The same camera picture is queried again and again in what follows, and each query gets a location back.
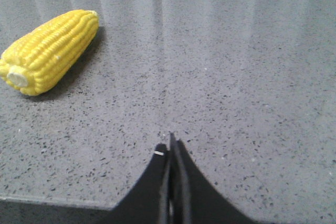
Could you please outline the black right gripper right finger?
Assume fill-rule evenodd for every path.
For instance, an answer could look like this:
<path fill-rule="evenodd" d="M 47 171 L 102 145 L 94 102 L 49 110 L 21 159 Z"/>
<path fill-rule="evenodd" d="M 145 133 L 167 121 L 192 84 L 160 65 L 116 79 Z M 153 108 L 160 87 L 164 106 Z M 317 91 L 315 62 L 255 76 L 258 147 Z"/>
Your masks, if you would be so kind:
<path fill-rule="evenodd" d="M 173 223 L 252 223 L 215 190 L 173 133 L 170 161 Z"/>

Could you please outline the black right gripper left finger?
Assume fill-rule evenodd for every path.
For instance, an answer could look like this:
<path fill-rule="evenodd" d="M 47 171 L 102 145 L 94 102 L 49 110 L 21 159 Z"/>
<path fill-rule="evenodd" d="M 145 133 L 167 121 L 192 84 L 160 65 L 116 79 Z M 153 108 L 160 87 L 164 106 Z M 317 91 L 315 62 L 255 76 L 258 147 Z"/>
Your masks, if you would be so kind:
<path fill-rule="evenodd" d="M 142 176 L 109 214 L 109 223 L 169 222 L 169 157 L 158 144 Z"/>

